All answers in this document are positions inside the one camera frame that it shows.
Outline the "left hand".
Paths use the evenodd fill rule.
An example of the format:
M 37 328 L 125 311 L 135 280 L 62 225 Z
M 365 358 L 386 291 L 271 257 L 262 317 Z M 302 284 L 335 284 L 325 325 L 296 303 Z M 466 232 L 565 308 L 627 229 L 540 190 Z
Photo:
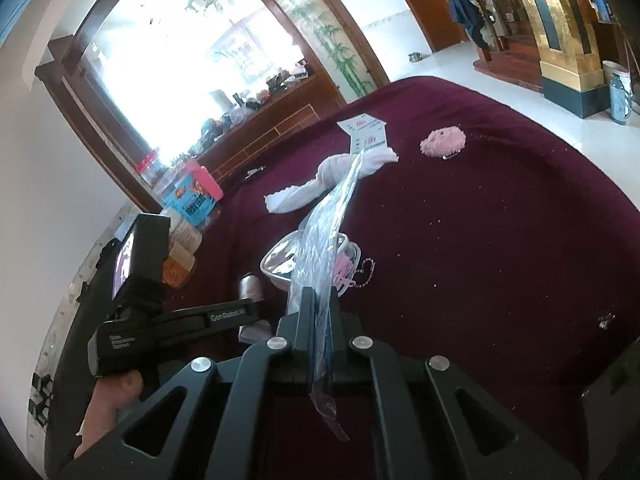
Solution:
M 116 426 L 117 412 L 134 403 L 142 393 L 143 379 L 137 370 L 113 377 L 102 377 L 94 386 L 92 398 L 81 425 L 78 458 Z

